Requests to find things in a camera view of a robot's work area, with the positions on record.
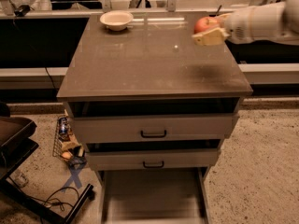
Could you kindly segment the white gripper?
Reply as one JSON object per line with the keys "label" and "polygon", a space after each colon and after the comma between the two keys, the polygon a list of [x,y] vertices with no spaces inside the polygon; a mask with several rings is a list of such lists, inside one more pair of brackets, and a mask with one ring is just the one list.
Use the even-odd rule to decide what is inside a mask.
{"label": "white gripper", "polygon": [[249,28],[250,7],[239,9],[232,13],[224,13],[215,17],[218,23],[224,23],[224,28],[216,27],[192,36],[199,46],[215,46],[222,44],[227,38],[234,44],[248,44],[253,41]]}

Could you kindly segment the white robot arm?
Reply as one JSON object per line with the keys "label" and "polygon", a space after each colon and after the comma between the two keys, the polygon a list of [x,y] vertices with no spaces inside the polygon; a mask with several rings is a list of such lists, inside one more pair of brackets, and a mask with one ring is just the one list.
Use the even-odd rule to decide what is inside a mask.
{"label": "white robot arm", "polygon": [[285,0],[241,8],[215,17],[203,17],[194,25],[193,41],[200,46],[271,41],[299,45],[299,0]]}

